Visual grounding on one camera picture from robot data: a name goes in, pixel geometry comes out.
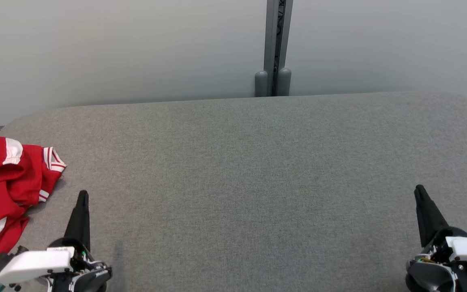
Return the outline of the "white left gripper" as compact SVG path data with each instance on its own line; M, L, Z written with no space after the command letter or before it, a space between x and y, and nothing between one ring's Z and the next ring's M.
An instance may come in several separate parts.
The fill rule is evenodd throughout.
M77 202L67 224L65 237L78 240L90 250L89 194L79 191ZM70 262L75 254L74 247L53 247L45 251L25 251L15 255L0 271L1 284L18 284L34 280L50 273L72 270Z

